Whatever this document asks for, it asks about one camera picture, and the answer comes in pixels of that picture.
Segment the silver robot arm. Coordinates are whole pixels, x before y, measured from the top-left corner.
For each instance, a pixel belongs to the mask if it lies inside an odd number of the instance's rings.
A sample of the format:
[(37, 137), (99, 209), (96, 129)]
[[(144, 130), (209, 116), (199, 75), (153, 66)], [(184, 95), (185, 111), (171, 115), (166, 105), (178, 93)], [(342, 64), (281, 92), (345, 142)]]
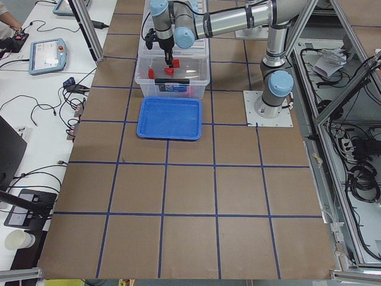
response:
[(282, 68), (305, 27), (315, 1), (248, 1), (244, 6), (201, 13), (193, 1), (149, 1), (147, 17), (153, 27), (142, 33), (146, 47), (154, 43), (164, 51), (168, 68), (176, 68), (173, 48), (191, 48), (196, 41), (226, 33), (243, 33), (253, 39), (253, 32), (267, 26), (267, 48), (261, 59), (265, 83)]

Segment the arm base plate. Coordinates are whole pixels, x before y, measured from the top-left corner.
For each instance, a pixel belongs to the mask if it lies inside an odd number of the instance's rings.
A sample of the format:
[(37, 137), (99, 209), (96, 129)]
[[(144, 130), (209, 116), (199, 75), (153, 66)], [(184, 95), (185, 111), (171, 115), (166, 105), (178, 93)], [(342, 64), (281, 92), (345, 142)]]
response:
[(292, 128), (291, 109), (287, 99), (281, 106), (270, 107), (262, 101), (263, 91), (244, 91), (246, 121), (252, 127)]

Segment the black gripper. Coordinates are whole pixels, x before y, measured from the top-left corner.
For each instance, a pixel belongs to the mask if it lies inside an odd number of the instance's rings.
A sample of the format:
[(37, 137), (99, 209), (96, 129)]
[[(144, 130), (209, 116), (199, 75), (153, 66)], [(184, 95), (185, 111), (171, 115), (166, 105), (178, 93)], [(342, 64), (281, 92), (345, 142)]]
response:
[(173, 67), (173, 47), (174, 47), (174, 38), (170, 36), (168, 39), (158, 38), (154, 28), (150, 28), (148, 33), (144, 37), (146, 47), (151, 50), (153, 48), (154, 42), (158, 42), (159, 47), (164, 50), (165, 63), (169, 67)]

